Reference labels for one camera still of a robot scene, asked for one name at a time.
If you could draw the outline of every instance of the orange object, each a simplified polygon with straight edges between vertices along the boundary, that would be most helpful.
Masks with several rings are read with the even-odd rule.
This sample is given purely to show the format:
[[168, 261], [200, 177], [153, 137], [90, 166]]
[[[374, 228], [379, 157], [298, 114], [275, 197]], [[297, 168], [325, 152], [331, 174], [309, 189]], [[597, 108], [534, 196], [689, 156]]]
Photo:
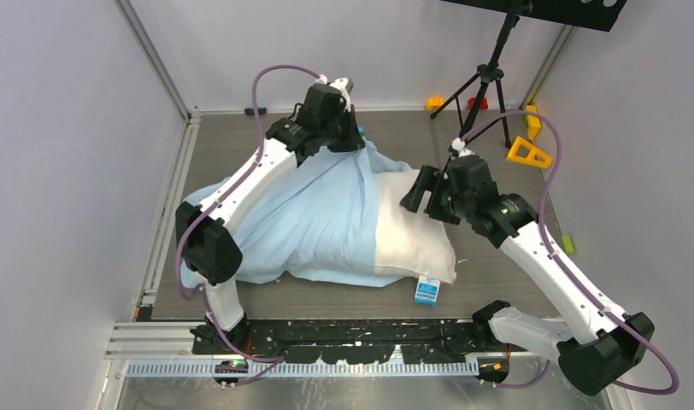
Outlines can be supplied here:
[[428, 111], [438, 111], [438, 108], [440, 108], [444, 103], [445, 100], [440, 97], [428, 98], [427, 102], [425, 102], [425, 109]]
[[[475, 104], [475, 97], [468, 100], [468, 109], [471, 109], [473, 107], [473, 104]], [[480, 102], [480, 109], [488, 109], [488, 99], [487, 98], [483, 98], [483, 101]]]
[[[528, 149], [528, 155], [518, 156], [518, 150], [521, 149], [521, 147]], [[550, 155], [538, 149], [538, 147], [529, 143], [523, 137], [515, 138], [515, 142], [513, 142], [513, 146], [510, 147], [506, 159], [539, 168], [548, 168], [553, 163], [553, 158], [551, 158]]]

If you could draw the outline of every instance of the floor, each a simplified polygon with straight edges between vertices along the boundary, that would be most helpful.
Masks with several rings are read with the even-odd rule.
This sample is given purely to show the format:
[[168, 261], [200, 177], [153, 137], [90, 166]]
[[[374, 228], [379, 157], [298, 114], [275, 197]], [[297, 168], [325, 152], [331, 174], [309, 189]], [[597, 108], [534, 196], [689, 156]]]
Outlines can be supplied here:
[[[283, 114], [262, 118], [265, 129]], [[495, 116], [480, 113], [477, 124]], [[358, 123], [380, 152], [419, 168], [440, 167], [447, 148], [457, 135], [456, 112], [443, 112], [430, 120], [426, 112], [358, 112]], [[526, 136], [521, 118], [509, 119], [511, 137]], [[256, 148], [256, 126], [252, 117], [237, 114], [205, 115], [198, 132], [184, 196], [221, 181], [234, 173]], [[534, 207], [544, 188], [541, 172], [505, 160], [503, 129], [494, 126], [471, 148], [491, 167], [499, 190], [522, 195]], [[559, 236], [553, 207], [547, 209], [549, 229]], [[405, 278], [385, 288], [363, 288], [343, 284], [316, 283], [285, 274], [278, 283], [238, 284], [239, 299], [253, 319], [374, 319], [374, 318], [464, 318], [496, 299], [540, 317], [557, 316], [557, 311], [533, 281], [507, 256], [462, 223], [448, 225], [448, 235], [458, 260], [457, 280], [440, 288], [435, 307], [413, 303], [416, 279]], [[181, 299], [172, 271], [175, 242], [172, 239], [158, 290], [153, 319], [201, 319], [199, 299]]]

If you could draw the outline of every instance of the tripod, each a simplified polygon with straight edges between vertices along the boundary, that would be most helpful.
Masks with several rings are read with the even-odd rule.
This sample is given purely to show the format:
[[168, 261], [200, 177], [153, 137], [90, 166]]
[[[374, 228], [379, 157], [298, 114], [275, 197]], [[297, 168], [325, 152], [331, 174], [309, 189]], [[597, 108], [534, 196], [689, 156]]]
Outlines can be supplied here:
[[[503, 46], [508, 41], [510, 31], [518, 23], [518, 20], [520, 19], [521, 15], [523, 15], [524, 13], [528, 14], [530, 13], [530, 11], [530, 2], [524, 2], [524, 0], [510, 1], [510, 7], [506, 14], [505, 21], [503, 22], [501, 32], [498, 34], [496, 48], [493, 49], [493, 55], [491, 56], [491, 60], [488, 62], [488, 64], [479, 65], [478, 72], [473, 77], [471, 77], [471, 79], [469, 79], [467, 83], [463, 84], [461, 88], [459, 88], [455, 93], [453, 93], [453, 95], [450, 96], [450, 98], [448, 98], [448, 101], [446, 101], [442, 106], [440, 106], [440, 108], [435, 110], [435, 112], [430, 114], [430, 118], [432, 120], [434, 120], [435, 117], [437, 117], [438, 114], [440, 114], [440, 112], [448, 106], [448, 104], [452, 103], [453, 100], [455, 100], [456, 105], [458, 107], [458, 120], [461, 124], [461, 130], [458, 136], [462, 137], [473, 128], [473, 125], [475, 124], [475, 119], [478, 117], [480, 103], [483, 101], [483, 98], [485, 97], [485, 92], [488, 91], [488, 85], [493, 81], [496, 82], [496, 91], [498, 93], [498, 105], [500, 106], [501, 113], [505, 113], [505, 100], [503, 99], [503, 86], [501, 85], [501, 79], [503, 78], [503, 70], [498, 68], [498, 58], [500, 58], [501, 53], [503, 52]], [[478, 89], [478, 95], [475, 96], [475, 102], [473, 103], [473, 106], [470, 108], [470, 111], [468, 111], [468, 117], [465, 119], [465, 122], [463, 122], [460, 101], [458, 100], [458, 96], [460, 96], [460, 94], [463, 91], [465, 91], [465, 89], [467, 89], [478, 78], [480, 78], [480, 88]], [[508, 131], [508, 120], [506, 120], [506, 118], [503, 117], [502, 123], [503, 134], [505, 134], [505, 146], [506, 148], [510, 148], [511, 142]], [[488, 128], [480, 132], [478, 135], [475, 135], [475, 138], [487, 130]]]

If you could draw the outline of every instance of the white pillow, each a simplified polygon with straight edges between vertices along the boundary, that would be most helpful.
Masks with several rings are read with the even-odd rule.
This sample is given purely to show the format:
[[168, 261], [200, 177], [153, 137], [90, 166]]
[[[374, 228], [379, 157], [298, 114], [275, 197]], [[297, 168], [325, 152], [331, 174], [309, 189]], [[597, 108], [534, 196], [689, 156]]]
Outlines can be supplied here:
[[379, 275], [420, 275], [452, 284], [456, 280], [456, 252], [443, 223], [400, 206], [419, 170], [375, 175], [379, 192], [374, 272]]

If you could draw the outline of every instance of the pillow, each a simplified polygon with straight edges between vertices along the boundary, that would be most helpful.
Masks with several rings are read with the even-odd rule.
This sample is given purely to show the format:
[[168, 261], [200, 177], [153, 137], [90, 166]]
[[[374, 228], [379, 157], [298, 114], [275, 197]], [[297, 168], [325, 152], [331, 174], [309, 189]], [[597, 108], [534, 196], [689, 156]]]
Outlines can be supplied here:
[[[381, 287], [405, 276], [455, 280], [443, 225], [399, 205], [417, 171], [366, 141], [357, 152], [323, 148], [274, 186], [234, 235], [244, 259], [236, 279], [262, 284], [283, 272], [315, 281]], [[222, 183], [186, 200], [199, 203]], [[185, 285], [197, 274], [185, 264]]]
[[411, 169], [375, 176], [379, 202], [374, 271], [379, 275], [426, 275], [452, 284], [456, 280], [456, 253], [443, 223], [422, 212], [429, 193], [417, 213], [400, 206], [418, 172]]

